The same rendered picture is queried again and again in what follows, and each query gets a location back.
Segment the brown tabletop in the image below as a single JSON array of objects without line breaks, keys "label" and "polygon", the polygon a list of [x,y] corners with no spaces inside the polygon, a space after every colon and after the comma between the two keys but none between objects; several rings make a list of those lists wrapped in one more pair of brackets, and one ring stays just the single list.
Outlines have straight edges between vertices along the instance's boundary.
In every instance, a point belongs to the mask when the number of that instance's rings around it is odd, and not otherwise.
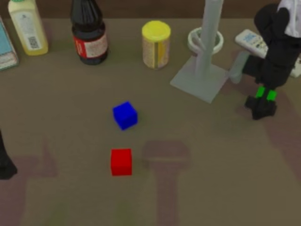
[{"label": "brown tabletop", "polygon": [[[0,73],[0,128],[19,169],[0,181],[0,226],[297,226],[301,224],[301,79],[279,89],[273,118],[242,108],[257,86],[227,82],[207,104],[169,82],[188,60],[193,19],[172,27],[171,59],[154,71],[142,62],[147,20],[106,20],[111,52],[82,64],[69,20],[46,20],[50,52],[25,56]],[[252,20],[224,19],[228,69],[234,37]],[[121,131],[112,107],[129,100],[139,123]],[[112,148],[132,148],[133,175],[112,177]]]}]

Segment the red cube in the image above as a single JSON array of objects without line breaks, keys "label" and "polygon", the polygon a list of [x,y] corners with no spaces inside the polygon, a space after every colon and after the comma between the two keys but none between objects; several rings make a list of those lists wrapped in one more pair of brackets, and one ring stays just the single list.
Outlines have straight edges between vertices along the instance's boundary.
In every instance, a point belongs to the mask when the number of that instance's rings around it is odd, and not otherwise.
[{"label": "red cube", "polygon": [[112,176],[132,175],[132,150],[130,148],[111,150],[111,173]]}]

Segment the yellow canister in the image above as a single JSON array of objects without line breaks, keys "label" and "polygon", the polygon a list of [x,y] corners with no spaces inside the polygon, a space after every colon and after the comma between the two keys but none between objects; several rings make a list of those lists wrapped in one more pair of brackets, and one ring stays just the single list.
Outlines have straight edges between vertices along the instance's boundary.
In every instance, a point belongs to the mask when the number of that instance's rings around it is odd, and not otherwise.
[{"label": "yellow canister", "polygon": [[143,26],[143,62],[149,68],[159,69],[168,63],[170,34],[170,27],[161,21],[150,21]]}]

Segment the yellow lid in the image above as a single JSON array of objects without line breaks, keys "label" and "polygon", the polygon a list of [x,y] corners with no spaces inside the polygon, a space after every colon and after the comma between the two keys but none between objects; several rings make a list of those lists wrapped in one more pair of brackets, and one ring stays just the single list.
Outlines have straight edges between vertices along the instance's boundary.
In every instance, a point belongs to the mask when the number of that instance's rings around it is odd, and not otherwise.
[{"label": "yellow lid", "polygon": [[169,38],[170,33],[170,27],[159,20],[149,21],[142,28],[142,35],[155,42]]}]

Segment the white cable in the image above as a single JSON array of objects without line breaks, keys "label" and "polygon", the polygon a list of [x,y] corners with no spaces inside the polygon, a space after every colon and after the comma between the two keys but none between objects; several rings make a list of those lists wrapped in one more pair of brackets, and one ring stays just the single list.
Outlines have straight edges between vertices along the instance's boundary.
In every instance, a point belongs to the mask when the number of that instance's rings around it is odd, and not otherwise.
[{"label": "white cable", "polygon": [[[192,30],[188,35],[188,48],[195,54],[198,54],[199,51],[204,51],[206,49],[200,38],[201,31],[202,28],[199,27]],[[219,39],[219,43],[214,47],[213,54],[218,53],[222,49],[224,44],[224,37],[219,31],[217,32],[217,36]]]}]

